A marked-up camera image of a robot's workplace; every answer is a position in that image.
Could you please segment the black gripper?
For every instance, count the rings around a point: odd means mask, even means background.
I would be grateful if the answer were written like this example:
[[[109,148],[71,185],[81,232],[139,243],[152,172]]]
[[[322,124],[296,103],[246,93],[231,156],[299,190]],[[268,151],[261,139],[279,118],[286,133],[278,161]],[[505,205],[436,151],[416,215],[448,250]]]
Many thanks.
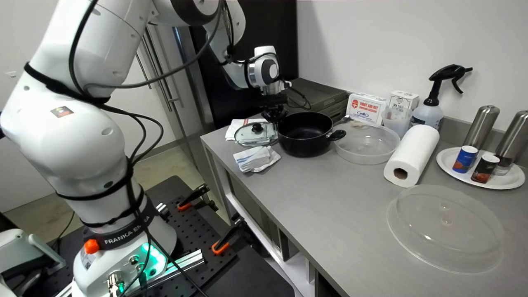
[[[260,105],[260,108],[264,113],[284,113],[286,111],[288,96],[283,91],[261,93],[261,96],[263,96],[263,103]]]

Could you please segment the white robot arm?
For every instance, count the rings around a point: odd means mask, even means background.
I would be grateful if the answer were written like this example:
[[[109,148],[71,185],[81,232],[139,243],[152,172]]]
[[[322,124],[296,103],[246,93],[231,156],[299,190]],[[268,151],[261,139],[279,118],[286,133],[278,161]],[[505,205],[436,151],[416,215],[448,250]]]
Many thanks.
[[[238,0],[60,0],[2,113],[2,133],[88,228],[75,296],[121,296],[164,275],[177,232],[134,181],[119,126],[106,115],[149,24],[202,27],[238,90],[279,93],[271,45],[236,58],[246,30]]]

